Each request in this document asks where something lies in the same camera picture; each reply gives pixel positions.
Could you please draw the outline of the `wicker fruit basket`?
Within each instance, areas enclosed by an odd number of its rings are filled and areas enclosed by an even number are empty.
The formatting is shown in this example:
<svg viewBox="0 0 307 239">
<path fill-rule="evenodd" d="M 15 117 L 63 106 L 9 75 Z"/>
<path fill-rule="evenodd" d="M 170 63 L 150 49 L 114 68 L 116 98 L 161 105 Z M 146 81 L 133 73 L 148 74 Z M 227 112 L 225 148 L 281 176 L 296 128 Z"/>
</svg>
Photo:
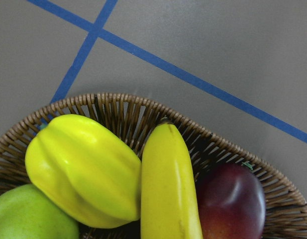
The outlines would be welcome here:
<svg viewBox="0 0 307 239">
<path fill-rule="evenodd" d="M 31 113 L 0 137 L 0 195 L 29 183 L 24 156 L 43 123 L 64 115 L 92 118 L 141 156 L 153 127 L 167 117 L 189 149 L 195 181 L 223 163 L 251 165 L 266 198 L 265 239 L 307 239 L 307 202 L 293 183 L 272 165 L 156 101 L 122 93 L 84 94 L 59 100 Z"/>
</svg>

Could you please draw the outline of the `yellow starfruit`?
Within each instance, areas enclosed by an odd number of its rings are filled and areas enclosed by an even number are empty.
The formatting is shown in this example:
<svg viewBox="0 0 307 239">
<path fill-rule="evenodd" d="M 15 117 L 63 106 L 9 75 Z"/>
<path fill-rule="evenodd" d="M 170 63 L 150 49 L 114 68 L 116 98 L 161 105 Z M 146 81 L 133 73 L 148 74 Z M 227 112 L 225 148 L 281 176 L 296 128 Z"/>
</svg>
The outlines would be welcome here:
<svg viewBox="0 0 307 239">
<path fill-rule="evenodd" d="M 140 159 L 93 119 L 51 120 L 29 143 L 25 167 L 36 187 L 87 226 L 111 229 L 140 217 Z"/>
</svg>

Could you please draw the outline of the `red yellow mango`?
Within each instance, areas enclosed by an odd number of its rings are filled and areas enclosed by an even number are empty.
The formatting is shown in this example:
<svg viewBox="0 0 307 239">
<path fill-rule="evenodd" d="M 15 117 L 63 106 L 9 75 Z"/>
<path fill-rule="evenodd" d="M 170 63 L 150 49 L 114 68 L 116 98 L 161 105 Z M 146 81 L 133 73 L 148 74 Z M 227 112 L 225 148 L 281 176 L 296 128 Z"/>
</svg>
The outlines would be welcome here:
<svg viewBox="0 0 307 239">
<path fill-rule="evenodd" d="M 205 239 L 259 239 L 266 203 L 261 183 L 251 170 L 226 163 L 197 183 L 200 222 Z"/>
</svg>

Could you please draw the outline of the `green pear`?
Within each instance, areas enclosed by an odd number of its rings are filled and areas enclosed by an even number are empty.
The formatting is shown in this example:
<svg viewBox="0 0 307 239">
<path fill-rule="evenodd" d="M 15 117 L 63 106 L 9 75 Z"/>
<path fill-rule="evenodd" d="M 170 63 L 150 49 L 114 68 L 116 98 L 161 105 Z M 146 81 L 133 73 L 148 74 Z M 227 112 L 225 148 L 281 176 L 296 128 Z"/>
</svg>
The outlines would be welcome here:
<svg viewBox="0 0 307 239">
<path fill-rule="evenodd" d="M 78 239 L 78 223 L 34 185 L 0 196 L 0 239 Z"/>
</svg>

